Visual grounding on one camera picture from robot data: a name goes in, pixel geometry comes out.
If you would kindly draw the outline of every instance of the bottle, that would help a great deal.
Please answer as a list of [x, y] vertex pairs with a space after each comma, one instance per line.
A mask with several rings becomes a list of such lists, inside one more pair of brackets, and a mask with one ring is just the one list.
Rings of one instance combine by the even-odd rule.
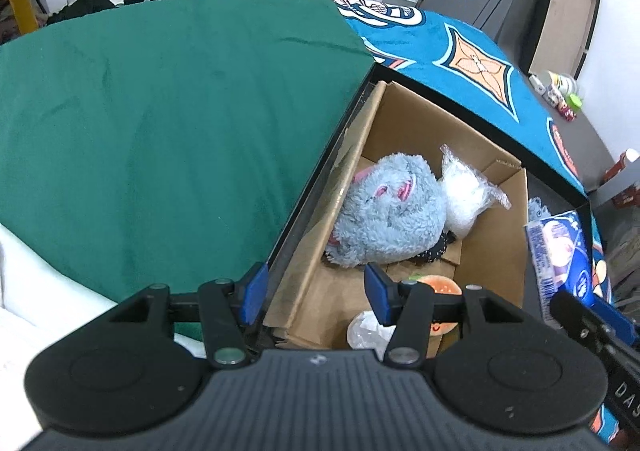
[[569, 94], [564, 98], [564, 100], [574, 113], [578, 113], [582, 109], [582, 99], [578, 97], [577, 94]]
[[572, 76], [556, 74], [549, 70], [542, 70], [538, 74], [532, 74], [529, 76], [533, 89], [536, 93], [543, 95], [546, 89], [553, 85], [562, 94], [562, 97], [567, 98], [571, 94], [578, 95], [580, 99], [584, 98], [584, 95], [580, 91], [580, 85]]

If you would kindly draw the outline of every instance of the box flap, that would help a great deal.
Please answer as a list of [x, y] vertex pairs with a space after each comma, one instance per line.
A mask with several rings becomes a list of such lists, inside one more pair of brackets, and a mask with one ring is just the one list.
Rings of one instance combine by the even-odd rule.
[[287, 267], [271, 305], [264, 325], [288, 329], [304, 299], [310, 278], [318, 268], [326, 241], [331, 235], [346, 190], [353, 179], [367, 134], [385, 92], [380, 81], [345, 133], [338, 152], [337, 166], [331, 171], [318, 205]]
[[489, 167], [482, 171], [489, 182], [500, 185], [510, 179], [520, 170], [520, 166], [514, 166], [502, 160], [495, 160]]
[[[424, 124], [430, 124], [428, 132]], [[386, 88], [362, 155], [378, 161], [388, 153], [421, 154], [430, 161], [431, 170], [439, 178], [442, 144], [447, 144], [458, 157], [479, 170], [488, 168], [496, 160], [520, 166], [520, 161], [508, 151], [396, 82]]]
[[363, 310], [370, 310], [370, 306], [362, 267], [344, 269], [323, 257], [313, 279], [308, 280], [300, 306], [303, 315], [293, 319], [289, 338], [304, 339], [311, 348], [345, 348], [347, 326]]
[[484, 287], [522, 307], [529, 257], [524, 233], [528, 221], [526, 171], [520, 169], [500, 188], [507, 193], [511, 209], [496, 206], [478, 216], [464, 240], [455, 281], [460, 287], [482, 282]]
[[452, 265], [460, 265], [460, 254], [462, 253], [462, 240], [456, 240], [447, 245], [447, 250], [442, 254], [441, 259], [448, 261]]

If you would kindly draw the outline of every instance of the plush toy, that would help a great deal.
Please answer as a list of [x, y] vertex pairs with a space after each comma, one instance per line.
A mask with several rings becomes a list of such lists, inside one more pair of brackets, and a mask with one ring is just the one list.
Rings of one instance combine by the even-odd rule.
[[326, 255], [343, 267], [414, 257], [438, 242], [446, 210], [440, 184], [421, 156], [386, 156], [354, 177]]

